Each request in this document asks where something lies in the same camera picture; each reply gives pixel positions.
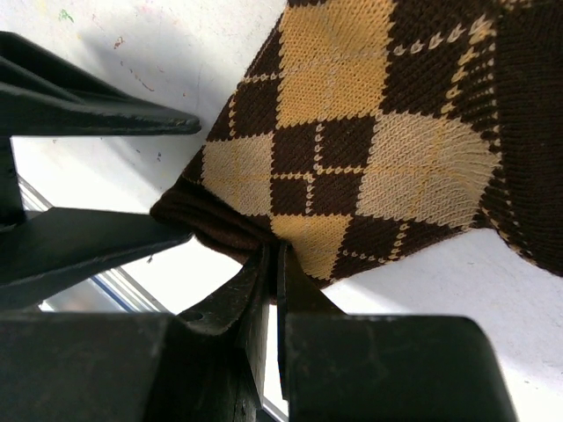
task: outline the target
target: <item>knit fabric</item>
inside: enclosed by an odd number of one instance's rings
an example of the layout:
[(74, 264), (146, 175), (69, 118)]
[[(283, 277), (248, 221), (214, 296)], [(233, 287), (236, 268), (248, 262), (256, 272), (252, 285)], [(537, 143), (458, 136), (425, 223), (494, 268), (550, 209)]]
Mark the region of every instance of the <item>knit fabric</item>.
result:
[(563, 2), (289, 0), (152, 208), (320, 287), (473, 228), (563, 274)]

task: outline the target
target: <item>black plastic part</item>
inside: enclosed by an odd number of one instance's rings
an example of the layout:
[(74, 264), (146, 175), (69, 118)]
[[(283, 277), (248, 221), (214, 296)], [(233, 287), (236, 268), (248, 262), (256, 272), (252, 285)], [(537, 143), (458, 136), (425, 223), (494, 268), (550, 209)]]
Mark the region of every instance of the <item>black plastic part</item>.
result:
[(0, 234), (0, 310), (31, 306), (191, 235), (148, 215), (51, 208)]
[(0, 136), (0, 232), (25, 220), (10, 138)]
[(0, 32), (0, 135), (189, 135), (192, 114), (115, 89), (14, 33)]
[(256, 422), (275, 422), (275, 419), (270, 416), (267, 411), (256, 411)]
[(264, 247), (231, 281), (179, 315), (187, 321), (201, 315), (188, 325), (209, 336), (237, 333), (233, 357), (239, 362), (254, 409), (262, 406), (271, 265), (270, 250)]
[(322, 315), (346, 315), (331, 302), (303, 272), (297, 256), (287, 243), (280, 246), (277, 267), (277, 316), (278, 316), (278, 367), (280, 369), (281, 395), (289, 399), (286, 364), (286, 317), (295, 312), (315, 312)]
[(268, 267), (264, 249), (179, 317), (0, 313), (3, 415), (253, 422), (263, 395)]
[(516, 421), (471, 320), (289, 314), (291, 422)]
[(194, 341), (168, 314), (0, 314), (2, 420), (192, 420)]

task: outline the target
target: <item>white table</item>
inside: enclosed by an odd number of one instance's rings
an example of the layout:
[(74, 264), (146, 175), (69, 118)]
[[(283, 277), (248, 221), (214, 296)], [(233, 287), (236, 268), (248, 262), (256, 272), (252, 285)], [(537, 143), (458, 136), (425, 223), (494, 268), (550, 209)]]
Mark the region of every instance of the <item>white table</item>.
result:
[[(56, 206), (147, 212), (201, 146), (283, 5), (4, 0), (0, 30), (19, 33), (129, 94), (195, 113), (204, 125), (196, 136), (17, 138), (18, 172)], [(179, 312), (239, 265), (192, 241), (124, 268)], [(326, 293), (350, 313), (473, 318), (494, 344), (520, 419), (563, 420), (563, 280), (519, 259), (495, 233), (450, 239)], [(284, 408), (270, 333), (266, 394)]]

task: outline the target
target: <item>argyle sock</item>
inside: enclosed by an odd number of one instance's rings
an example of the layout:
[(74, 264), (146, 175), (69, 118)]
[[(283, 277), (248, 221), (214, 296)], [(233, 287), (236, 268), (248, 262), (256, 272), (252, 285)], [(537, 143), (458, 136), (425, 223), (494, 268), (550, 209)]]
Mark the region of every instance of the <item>argyle sock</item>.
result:
[(152, 208), (320, 287), (469, 229), (563, 274), (563, 2), (290, 0)]

